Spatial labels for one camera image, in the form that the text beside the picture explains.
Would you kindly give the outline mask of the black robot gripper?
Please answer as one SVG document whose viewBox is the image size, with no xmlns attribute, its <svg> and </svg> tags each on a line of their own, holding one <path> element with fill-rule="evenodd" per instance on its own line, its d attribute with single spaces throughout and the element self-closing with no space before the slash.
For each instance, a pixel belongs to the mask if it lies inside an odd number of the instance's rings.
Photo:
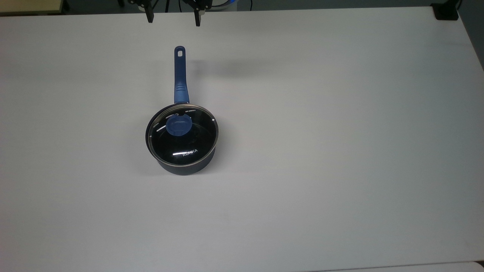
<svg viewBox="0 0 484 272">
<path fill-rule="evenodd" d="M 140 10 L 145 10 L 147 21 L 153 23 L 154 13 L 153 8 L 156 6 L 158 0 L 128 0 L 127 3 L 131 5 L 137 5 Z M 208 10 L 212 8 L 212 0 L 183 0 L 184 3 L 189 5 L 194 10 L 195 25 L 201 24 L 200 10 Z"/>
</svg>

